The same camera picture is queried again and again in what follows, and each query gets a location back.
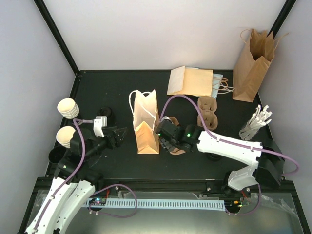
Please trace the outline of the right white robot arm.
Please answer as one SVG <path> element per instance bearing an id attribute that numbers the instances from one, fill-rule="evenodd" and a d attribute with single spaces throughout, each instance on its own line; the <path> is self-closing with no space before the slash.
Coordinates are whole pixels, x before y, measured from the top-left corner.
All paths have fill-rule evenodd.
<path id="1" fill-rule="evenodd" d="M 209 192 L 213 195 L 235 198 L 241 191 L 254 185 L 280 188 L 285 160 L 275 153 L 265 153 L 260 142 L 225 137 L 207 132 L 197 125 L 174 125 L 169 119 L 157 126 L 156 133 L 160 145 L 168 152 L 174 149 L 202 152 L 245 164 L 242 169 L 227 172 L 219 188 Z"/>

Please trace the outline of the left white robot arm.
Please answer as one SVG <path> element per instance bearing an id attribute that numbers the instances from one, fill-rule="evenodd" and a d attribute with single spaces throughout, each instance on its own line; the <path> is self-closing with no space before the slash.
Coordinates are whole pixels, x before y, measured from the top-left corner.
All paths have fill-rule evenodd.
<path id="1" fill-rule="evenodd" d="M 90 160 L 105 149 L 115 149 L 123 143 L 127 128 L 103 128 L 103 137 L 90 130 L 79 131 L 66 126 L 57 132 L 62 146 L 54 148 L 49 160 L 57 165 L 46 199 L 25 228 L 24 234 L 64 234 L 83 203 L 92 194 L 104 191 L 102 174 L 93 172 Z"/>

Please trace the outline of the orange paper bag white handles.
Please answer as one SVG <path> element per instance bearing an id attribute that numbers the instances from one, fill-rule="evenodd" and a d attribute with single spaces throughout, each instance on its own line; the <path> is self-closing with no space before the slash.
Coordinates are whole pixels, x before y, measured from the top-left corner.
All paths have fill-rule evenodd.
<path id="1" fill-rule="evenodd" d="M 159 154 L 159 124 L 156 91 L 141 92 L 133 90 L 128 96 L 133 115 L 133 128 L 136 136 L 138 154 Z"/>

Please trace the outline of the black cup near left arm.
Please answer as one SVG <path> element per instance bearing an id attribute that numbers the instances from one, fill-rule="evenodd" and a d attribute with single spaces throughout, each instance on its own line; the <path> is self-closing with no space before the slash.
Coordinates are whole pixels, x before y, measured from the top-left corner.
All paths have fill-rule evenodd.
<path id="1" fill-rule="evenodd" d="M 64 154 L 66 153 L 67 148 L 63 146 L 57 146 L 53 148 L 48 156 L 48 159 L 53 164 L 58 164 L 59 161 L 64 157 Z"/>

